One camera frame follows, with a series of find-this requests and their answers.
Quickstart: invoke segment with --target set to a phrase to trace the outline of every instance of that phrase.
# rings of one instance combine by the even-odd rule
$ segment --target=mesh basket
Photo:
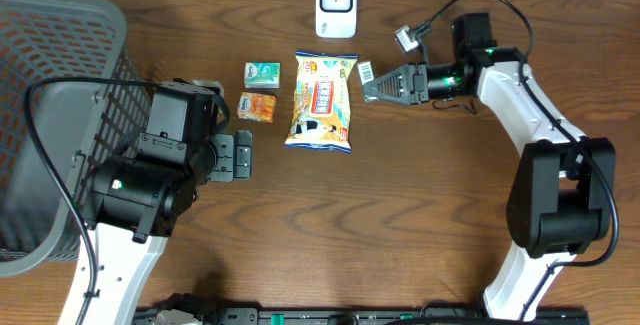
[[[79,247],[27,135],[26,87],[55,76],[137,80],[125,38],[122,12],[104,0],[0,0],[0,276],[75,259]],[[150,100],[139,87],[57,83],[35,94],[34,109],[47,152],[82,206],[87,175],[146,125]]]

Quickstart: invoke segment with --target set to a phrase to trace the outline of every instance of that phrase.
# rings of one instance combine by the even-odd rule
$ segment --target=green and white box
[[[275,89],[280,87],[280,63],[247,63],[244,67],[247,88]]]

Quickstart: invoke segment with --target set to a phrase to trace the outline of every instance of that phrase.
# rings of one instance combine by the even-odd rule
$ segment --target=snack bag
[[[273,122],[275,108],[275,96],[243,92],[238,102],[238,117],[240,119]]]
[[[351,108],[347,79],[358,55],[296,51],[298,77],[288,148],[351,153],[347,141]]]

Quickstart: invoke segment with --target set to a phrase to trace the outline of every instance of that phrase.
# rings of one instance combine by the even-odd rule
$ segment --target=table surface
[[[140,304],[175,292],[264,307],[419,307],[469,303],[493,281],[511,239],[505,203],[518,154],[491,111],[363,101],[349,80],[353,153],[284,148],[296,49],[358,53],[378,75],[404,57],[393,33],[448,0],[359,0],[352,39],[318,38],[314,0],[110,0],[124,12],[127,46],[148,80],[215,79],[235,108],[247,61],[282,63],[272,124],[238,120],[254,134],[250,181],[208,184],[178,220]],[[621,238],[615,256],[562,272],[546,305],[584,306],[593,324],[640,316],[640,0],[511,0],[536,31],[536,79],[568,119],[617,150]],[[501,45],[526,47],[516,16],[493,0],[455,5],[426,38],[433,63],[451,61],[449,24],[490,11]],[[598,256],[606,241],[580,259]],[[0,323],[55,322],[73,263],[0,279]]]

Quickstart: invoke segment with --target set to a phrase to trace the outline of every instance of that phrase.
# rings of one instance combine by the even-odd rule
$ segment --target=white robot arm
[[[131,324],[140,294],[151,270],[164,252],[168,237],[149,236],[143,244],[131,241],[133,231],[113,225],[98,224],[89,230],[98,266],[94,297],[84,319],[85,324]],[[89,283],[89,258],[80,246],[78,264],[58,320],[59,325],[75,324]]]
[[[524,15],[521,18],[530,29]],[[533,78],[525,55],[516,48],[497,47],[487,13],[454,21],[455,63],[428,65],[421,37],[430,31],[432,19],[396,32],[402,49],[409,52],[420,46],[425,61],[405,64],[371,81],[361,74],[365,100],[415,105],[471,95],[494,112],[521,160],[507,203],[513,242],[497,278],[484,292],[485,309],[492,318],[531,321],[560,265],[572,265],[576,254],[606,235],[611,210],[617,224],[615,205],[606,197],[610,190],[601,186],[602,179],[591,177],[595,171],[604,174],[603,182],[613,182],[615,152],[608,140],[588,139],[562,116]],[[361,66],[372,72],[370,64]],[[576,190],[559,190],[560,178],[577,181]],[[615,239],[617,225],[609,250]]]

